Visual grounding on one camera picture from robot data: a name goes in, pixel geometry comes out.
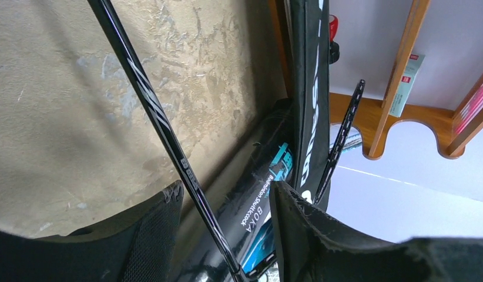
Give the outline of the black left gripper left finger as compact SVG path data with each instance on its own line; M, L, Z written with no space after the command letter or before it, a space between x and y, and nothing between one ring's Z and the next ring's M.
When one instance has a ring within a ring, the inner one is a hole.
M175 181L66 236L30 239L0 230L0 281L166 281L183 196Z

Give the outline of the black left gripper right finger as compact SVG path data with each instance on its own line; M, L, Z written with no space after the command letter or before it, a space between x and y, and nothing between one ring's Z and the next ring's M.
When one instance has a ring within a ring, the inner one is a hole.
M342 223L285 182L271 184L270 209L281 281L483 281L483 238L392 243Z

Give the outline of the black badminton racket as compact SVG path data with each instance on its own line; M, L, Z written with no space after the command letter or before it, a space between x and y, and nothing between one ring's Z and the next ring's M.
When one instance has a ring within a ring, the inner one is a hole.
M118 57L130 84L134 88L156 133L160 137L162 145L173 162L213 241L223 256L223 260L233 280L250 281L251 279L236 260L232 248L214 216L213 210L155 94L152 84L146 75L114 6L111 1L107 0L89 1L88 4Z

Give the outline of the black Crossway racket bag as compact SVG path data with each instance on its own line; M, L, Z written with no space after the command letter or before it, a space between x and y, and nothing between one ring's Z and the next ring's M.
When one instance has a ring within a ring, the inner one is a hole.
M294 145L292 188L313 203L330 141L329 2L289 1Z

